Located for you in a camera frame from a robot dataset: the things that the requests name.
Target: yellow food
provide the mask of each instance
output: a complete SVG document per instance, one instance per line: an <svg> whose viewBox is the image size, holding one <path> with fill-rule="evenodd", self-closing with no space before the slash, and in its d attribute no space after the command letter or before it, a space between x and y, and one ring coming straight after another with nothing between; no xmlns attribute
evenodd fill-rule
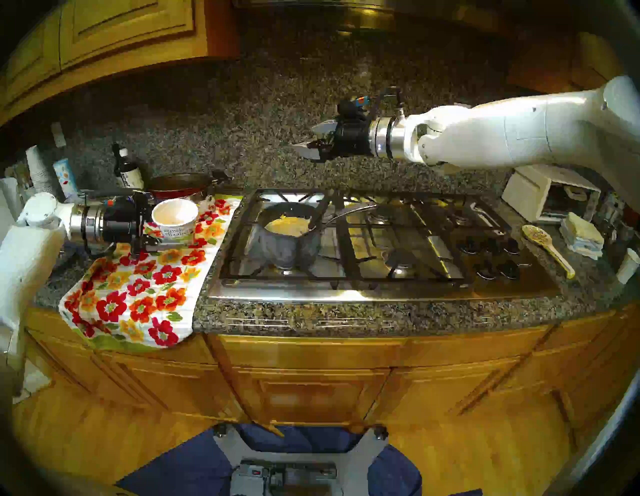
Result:
<svg viewBox="0 0 640 496"><path fill-rule="evenodd" d="M279 219L269 222L265 229L275 234L298 237L309 231L309 219L282 215Z"/></svg>

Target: wooden spoon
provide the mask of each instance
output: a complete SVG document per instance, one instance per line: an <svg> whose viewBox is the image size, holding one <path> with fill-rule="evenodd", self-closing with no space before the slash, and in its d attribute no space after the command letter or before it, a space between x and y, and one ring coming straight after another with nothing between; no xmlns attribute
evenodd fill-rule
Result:
<svg viewBox="0 0 640 496"><path fill-rule="evenodd" d="M525 236L527 236L534 243L538 243L542 246L546 251L551 253L551 256L557 260L557 262L562 265L564 270L566 270L566 278L573 279L575 277L575 270L573 267L565 260L565 258L560 254L559 251L556 250L553 242L551 241L551 236L544 229L540 229L539 227L532 226L530 224L522 226L522 232Z"/></svg>

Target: backsplash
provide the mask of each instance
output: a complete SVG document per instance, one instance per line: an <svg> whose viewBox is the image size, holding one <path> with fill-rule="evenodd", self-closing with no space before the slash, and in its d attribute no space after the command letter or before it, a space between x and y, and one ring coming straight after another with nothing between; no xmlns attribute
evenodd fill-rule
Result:
<svg viewBox="0 0 640 496"><path fill-rule="evenodd" d="M80 188L115 186L111 143L130 150L143 172L225 170L247 188L340 188L500 194L511 169L439 177L427 167L370 157L316 164L290 144L335 114L344 97L399 85L408 113L525 94L505 81L503 40L430 20L397 33L343 36L322 19L243 13L243 55L147 69L59 95L0 130L6 166L37 143L47 160L67 157ZM67 146L56 149L59 120Z"/></svg>

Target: stainless steel cooktop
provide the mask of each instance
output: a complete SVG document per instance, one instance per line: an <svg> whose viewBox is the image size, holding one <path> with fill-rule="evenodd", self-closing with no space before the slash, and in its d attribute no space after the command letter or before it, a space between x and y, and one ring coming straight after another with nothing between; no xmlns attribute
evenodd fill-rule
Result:
<svg viewBox="0 0 640 496"><path fill-rule="evenodd" d="M317 206L324 218L350 205L377 208L325 223L307 268L279 269L252 236L277 202ZM209 297L247 301L363 302L551 296L559 290L536 258L509 235L478 196L260 189L230 233Z"/></svg>

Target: floral dish towel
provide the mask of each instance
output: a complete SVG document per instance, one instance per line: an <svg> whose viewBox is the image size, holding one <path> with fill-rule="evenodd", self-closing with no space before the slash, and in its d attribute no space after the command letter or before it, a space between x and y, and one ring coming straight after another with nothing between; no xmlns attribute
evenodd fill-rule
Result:
<svg viewBox="0 0 640 496"><path fill-rule="evenodd" d="M193 331L193 310L241 196L216 195L200 202L194 243L157 254L118 243L97 259L60 300L71 329L98 349L152 351L173 346ZM147 223L145 234L162 237Z"/></svg>

